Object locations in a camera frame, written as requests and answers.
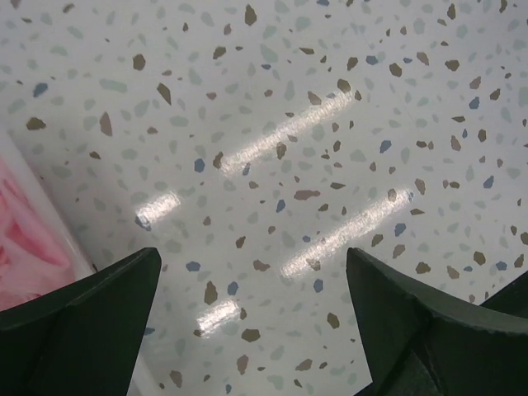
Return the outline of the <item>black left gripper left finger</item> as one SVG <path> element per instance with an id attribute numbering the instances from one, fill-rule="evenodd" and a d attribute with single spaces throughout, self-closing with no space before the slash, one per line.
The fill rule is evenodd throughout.
<path id="1" fill-rule="evenodd" d="M 1 313 L 3 395 L 125 395 L 162 260 L 143 248 Z"/>

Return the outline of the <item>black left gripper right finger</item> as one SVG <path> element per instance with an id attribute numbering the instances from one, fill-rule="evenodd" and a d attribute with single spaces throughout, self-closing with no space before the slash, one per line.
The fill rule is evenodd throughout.
<path id="1" fill-rule="evenodd" d="M 363 395 L 525 395 L 527 276 L 481 305 L 359 248 L 346 278 L 371 376 Z"/>

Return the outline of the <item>pink t shirt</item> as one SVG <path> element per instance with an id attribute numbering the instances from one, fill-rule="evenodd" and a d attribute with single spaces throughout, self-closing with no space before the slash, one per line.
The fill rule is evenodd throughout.
<path id="1" fill-rule="evenodd" d="M 77 279 L 73 260 L 55 227 L 43 217 L 41 186 L 1 161 L 1 310 L 37 299 Z"/>

